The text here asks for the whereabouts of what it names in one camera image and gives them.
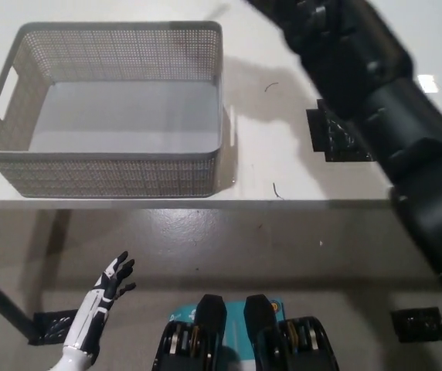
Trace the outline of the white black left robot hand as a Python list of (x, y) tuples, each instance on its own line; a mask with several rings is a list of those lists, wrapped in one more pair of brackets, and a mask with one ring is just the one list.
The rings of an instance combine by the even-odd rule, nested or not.
[(87, 355), (95, 353), (114, 302), (136, 288), (134, 282), (121, 285), (133, 270), (134, 259), (128, 258), (127, 251), (111, 261), (87, 292), (67, 333), (64, 347)]

